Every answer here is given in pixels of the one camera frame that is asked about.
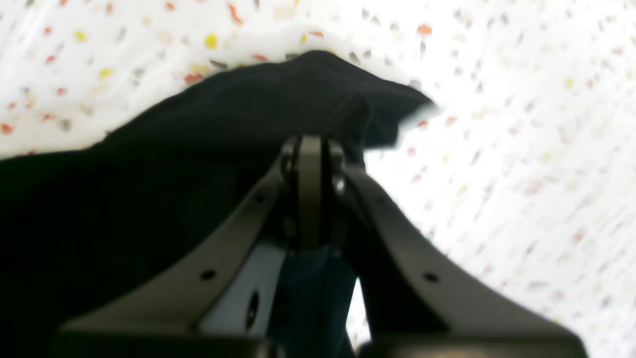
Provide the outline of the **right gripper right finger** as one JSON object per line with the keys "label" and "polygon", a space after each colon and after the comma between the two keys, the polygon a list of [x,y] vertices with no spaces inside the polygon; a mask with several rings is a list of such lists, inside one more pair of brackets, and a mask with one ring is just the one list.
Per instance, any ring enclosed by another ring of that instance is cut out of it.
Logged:
{"label": "right gripper right finger", "polygon": [[371,340],[362,358],[585,358],[575,333],[453,263],[364,168],[328,142],[337,242],[359,276]]}

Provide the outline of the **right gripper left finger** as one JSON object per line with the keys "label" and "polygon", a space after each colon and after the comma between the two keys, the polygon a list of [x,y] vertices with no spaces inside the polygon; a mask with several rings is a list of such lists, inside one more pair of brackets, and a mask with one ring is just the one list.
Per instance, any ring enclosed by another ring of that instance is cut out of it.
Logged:
{"label": "right gripper left finger", "polygon": [[267,337],[288,250],[279,202],[297,141],[213,234],[129,294],[64,324],[53,358],[283,358]]}

